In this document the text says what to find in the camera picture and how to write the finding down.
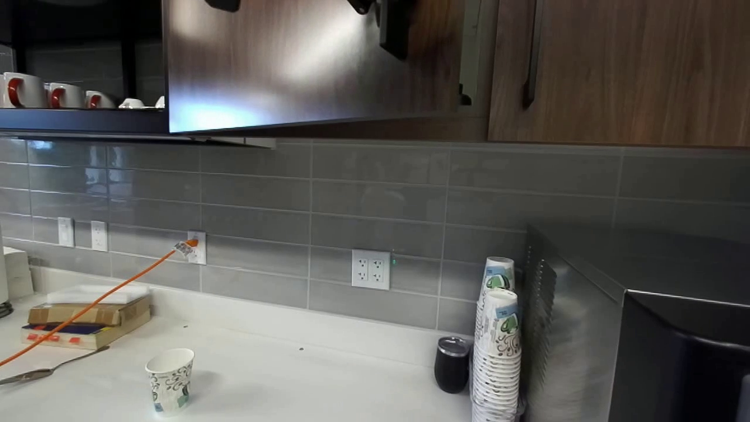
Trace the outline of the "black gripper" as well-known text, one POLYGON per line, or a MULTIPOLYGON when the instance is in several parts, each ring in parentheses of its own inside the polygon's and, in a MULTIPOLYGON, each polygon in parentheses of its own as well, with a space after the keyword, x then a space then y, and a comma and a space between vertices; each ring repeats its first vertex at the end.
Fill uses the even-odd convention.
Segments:
POLYGON ((414 0, 346 0, 356 15, 375 15, 377 39, 394 59, 408 59, 408 34, 414 0))

